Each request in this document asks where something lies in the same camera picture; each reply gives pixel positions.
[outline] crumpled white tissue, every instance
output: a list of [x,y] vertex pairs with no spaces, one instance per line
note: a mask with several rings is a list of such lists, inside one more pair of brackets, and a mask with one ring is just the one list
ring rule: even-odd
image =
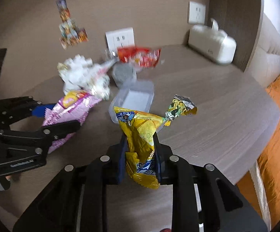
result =
[[108,100],[110,97],[110,78],[106,74],[118,58],[103,64],[93,64],[93,61],[84,56],[76,55],[64,63],[58,63],[57,69],[60,77],[65,82],[64,94],[71,90],[87,90],[92,95]]

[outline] blue logo on wrapper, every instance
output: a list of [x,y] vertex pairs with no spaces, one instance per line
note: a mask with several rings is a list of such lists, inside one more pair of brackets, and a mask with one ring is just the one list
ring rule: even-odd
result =
[[135,116],[135,112],[120,112],[116,114],[116,117],[119,121],[127,123],[131,126],[131,120]]
[[155,160],[154,159],[148,159],[145,163],[137,163],[137,173],[144,173],[148,175],[155,175]]

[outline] pink snack package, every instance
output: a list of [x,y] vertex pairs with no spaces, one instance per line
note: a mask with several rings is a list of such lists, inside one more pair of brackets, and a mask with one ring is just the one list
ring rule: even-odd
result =
[[[88,115],[89,109],[100,101],[101,99],[96,98],[85,90],[70,91],[58,101],[52,110],[46,108],[42,126],[70,120],[78,120],[82,125]],[[48,153],[59,148],[74,134],[75,133],[70,133],[65,138],[53,141]]]

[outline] desk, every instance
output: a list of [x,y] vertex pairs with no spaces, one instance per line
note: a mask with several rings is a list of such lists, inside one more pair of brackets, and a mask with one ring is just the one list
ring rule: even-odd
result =
[[[156,68],[139,73],[138,79],[154,83],[153,114],[164,116],[175,94],[191,98],[197,115],[175,119],[158,133],[159,141],[191,164],[216,165],[233,184],[256,161],[280,118],[276,104],[250,75],[233,65],[213,64],[184,46],[163,47]],[[26,95],[53,102],[62,96],[62,86],[60,77],[54,77]],[[112,98],[117,91],[113,86]],[[0,193],[0,205],[20,216],[66,164],[86,165],[118,143],[122,131],[108,114],[112,98],[91,110],[79,132],[48,156],[46,166],[22,173]],[[19,123],[21,129],[30,124],[40,126],[35,120]],[[171,226],[171,186],[152,190],[126,176],[122,185],[108,187],[107,204],[109,231],[148,232]]]

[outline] translucent plastic box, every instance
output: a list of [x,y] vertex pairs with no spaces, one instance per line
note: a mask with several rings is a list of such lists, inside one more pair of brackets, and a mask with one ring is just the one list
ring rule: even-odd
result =
[[113,107],[118,106],[149,112],[154,98],[154,84],[149,80],[127,81],[123,84],[110,104],[109,114],[114,123],[118,123]]

